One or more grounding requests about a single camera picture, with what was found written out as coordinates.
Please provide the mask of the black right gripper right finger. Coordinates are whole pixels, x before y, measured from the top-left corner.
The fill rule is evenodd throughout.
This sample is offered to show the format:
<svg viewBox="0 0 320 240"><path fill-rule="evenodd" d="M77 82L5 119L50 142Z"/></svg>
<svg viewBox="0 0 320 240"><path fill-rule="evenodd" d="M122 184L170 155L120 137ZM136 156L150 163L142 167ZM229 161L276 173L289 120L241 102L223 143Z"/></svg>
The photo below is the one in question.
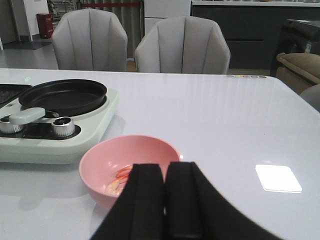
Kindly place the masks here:
<svg viewBox="0 0 320 240"><path fill-rule="evenodd" d="M165 179L169 240L276 240L226 200L195 162L171 162Z"/></svg>

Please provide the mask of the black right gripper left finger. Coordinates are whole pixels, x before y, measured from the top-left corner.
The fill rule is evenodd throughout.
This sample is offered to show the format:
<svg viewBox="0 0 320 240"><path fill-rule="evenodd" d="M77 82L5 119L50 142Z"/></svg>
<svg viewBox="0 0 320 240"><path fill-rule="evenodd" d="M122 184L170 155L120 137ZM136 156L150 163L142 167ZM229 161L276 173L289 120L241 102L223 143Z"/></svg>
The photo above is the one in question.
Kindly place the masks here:
<svg viewBox="0 0 320 240"><path fill-rule="evenodd" d="M158 164L134 164L122 193L92 240L162 240L163 174Z"/></svg>

